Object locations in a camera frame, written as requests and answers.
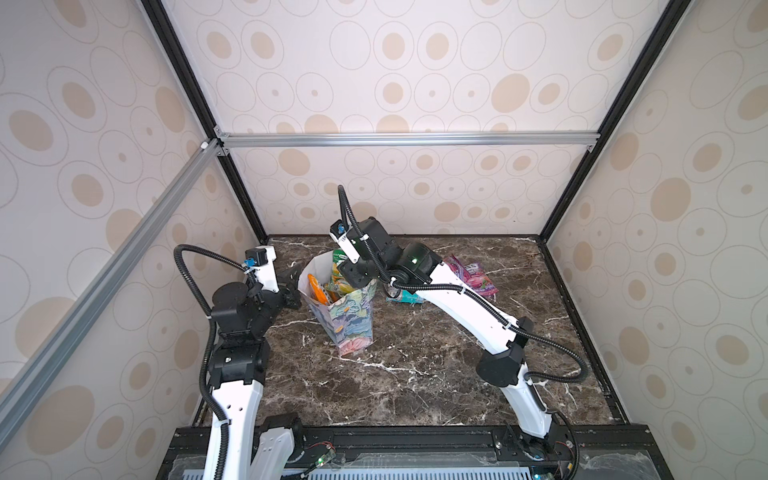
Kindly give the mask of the teal snack packet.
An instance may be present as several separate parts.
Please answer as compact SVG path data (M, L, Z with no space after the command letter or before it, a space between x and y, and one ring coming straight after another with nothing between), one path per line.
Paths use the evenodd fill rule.
M404 304L422 304L424 302L424 299L416 293L410 293L406 290L396 289L389 285L386 286L385 292L388 301Z

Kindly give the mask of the yellow green snack packet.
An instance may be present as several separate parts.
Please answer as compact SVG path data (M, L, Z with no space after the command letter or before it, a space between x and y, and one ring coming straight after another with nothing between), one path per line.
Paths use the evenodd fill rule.
M347 256L341 249L335 249L332 252L331 276L329 283L326 285L326 290L338 297L345 296L356 290L339 270L339 264L346 259Z

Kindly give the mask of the orange snack packet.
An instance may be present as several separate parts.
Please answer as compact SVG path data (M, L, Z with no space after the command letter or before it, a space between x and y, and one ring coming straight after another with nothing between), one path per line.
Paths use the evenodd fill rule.
M320 282L317 280L317 278L312 274L308 274L307 280L316 301L324 305L329 305L331 303L330 297L328 296L328 294L326 293L325 289L322 287Z

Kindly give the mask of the white floral paper bag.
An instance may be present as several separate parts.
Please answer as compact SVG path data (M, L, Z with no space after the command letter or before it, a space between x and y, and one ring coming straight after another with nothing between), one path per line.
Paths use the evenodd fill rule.
M309 310L319 321L340 356L363 350L373 343L373 303L377 282L338 297L326 290L330 281L332 252L327 251L310 260L300 274L298 288ZM307 275L314 275L330 297L324 305L316 301Z

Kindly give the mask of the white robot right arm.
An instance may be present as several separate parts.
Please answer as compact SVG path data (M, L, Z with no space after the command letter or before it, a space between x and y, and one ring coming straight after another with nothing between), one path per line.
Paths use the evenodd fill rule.
M377 278L387 287L402 288L436 305L468 330L484 353L476 371L486 383L501 389L525 434L545 439L552 415L526 378L526 335L510 316L472 290L442 258L428 246L410 242L400 246L373 217L360 224L361 233L338 220L330 236L346 259L339 270L354 286Z

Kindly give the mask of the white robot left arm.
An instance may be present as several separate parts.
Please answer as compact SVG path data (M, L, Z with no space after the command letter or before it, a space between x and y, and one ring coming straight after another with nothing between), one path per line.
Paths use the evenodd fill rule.
M231 282L213 295L210 319L219 343L203 369L202 393L213 413L205 479L279 479L297 445L294 419L256 429L271 347L268 329L300 298L257 281Z

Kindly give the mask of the purple Fox's candy packet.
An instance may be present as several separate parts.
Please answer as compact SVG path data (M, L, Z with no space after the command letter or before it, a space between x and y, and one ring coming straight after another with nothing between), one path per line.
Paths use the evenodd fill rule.
M450 255L444 258L444 263L449 266L452 272L464 283L468 284L472 278L472 273L458 258Z

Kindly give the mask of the pink candy packet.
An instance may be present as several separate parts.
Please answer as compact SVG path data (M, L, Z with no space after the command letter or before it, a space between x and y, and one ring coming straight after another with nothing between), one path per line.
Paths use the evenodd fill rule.
M485 298L493 298L499 292L482 265L477 262L465 266L464 282L474 292Z

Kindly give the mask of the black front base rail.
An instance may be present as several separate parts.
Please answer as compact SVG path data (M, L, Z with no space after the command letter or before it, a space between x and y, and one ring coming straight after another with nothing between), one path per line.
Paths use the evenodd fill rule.
M535 460L510 425L308 426L289 475L320 457L335 457L314 479L564 479L578 460L577 479L669 479L670 468L649 427L575 426Z

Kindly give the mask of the silver rear aluminium rail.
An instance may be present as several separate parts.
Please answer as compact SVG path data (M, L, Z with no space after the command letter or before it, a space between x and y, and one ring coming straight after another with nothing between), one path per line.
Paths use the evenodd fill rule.
M422 132L422 133L224 133L226 148L442 147L594 145L596 131Z

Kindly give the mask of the silver aluminium rail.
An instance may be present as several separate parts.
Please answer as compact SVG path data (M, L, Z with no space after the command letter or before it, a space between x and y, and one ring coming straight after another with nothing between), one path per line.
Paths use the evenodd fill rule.
M422 133L224 133L226 148L442 147L594 145L596 131L422 132Z
M219 142L209 139L203 148L195 152L170 186L141 218L118 251L74 302L59 326L25 364L20 375L1 399L2 449L7 448L218 151Z

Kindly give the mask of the silver left aluminium rail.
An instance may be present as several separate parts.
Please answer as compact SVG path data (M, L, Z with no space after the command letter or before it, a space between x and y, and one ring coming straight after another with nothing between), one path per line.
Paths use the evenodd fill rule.
M195 152L170 186L141 218L118 251L74 302L59 326L25 364L20 375L1 399L2 449L7 448L218 151L219 142L209 139L203 148Z

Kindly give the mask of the black left corner post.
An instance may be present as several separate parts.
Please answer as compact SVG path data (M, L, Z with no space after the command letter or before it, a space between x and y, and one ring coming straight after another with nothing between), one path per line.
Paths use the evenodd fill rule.
M217 156L219 164L253 234L260 244L267 244L269 235L259 218L254 203L247 192L245 182L231 154L221 142L223 139L221 130L218 128L218 123L210 109L201 84L186 56L185 49L172 25L165 6L161 1L156 0L142 0L140 4L165 51L168 61L206 138L214 140L222 150L222 153Z

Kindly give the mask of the black corner post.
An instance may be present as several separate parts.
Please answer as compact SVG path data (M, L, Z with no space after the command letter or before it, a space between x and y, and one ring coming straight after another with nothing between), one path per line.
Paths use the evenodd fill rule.
M691 0L668 1L659 20L651 30L648 39L642 44L639 55L629 74L618 90L617 96L600 124L596 143L581 158L571 179L538 236L538 243L545 245L554 235L557 227L573 203L579 190L587 180L602 151L621 123L630 105L635 100L641 87L653 68L658 63L662 52L671 40L675 30L692 6Z
M168 61L206 138L214 140L222 150L222 153L217 156L219 164L253 234L260 244L267 244L269 235L259 218L254 203L247 192L245 182L231 154L221 142L223 139L221 130L218 128L218 123L210 109L201 84L186 56L185 49L172 25L165 6L161 1L156 0L142 0L140 4L165 51Z

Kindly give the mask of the black right corner post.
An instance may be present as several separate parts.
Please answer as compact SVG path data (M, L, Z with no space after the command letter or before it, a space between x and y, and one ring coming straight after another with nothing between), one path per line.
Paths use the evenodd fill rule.
M651 30L648 39L642 44L639 55L629 74L618 90L617 96L600 124L596 143L581 158L571 179L538 236L538 243L545 245L554 235L557 227L573 203L579 190L587 180L602 151L621 123L630 105L635 100L641 87L653 68L658 63L662 52L671 40L675 30L692 6L691 0L668 1L659 20Z

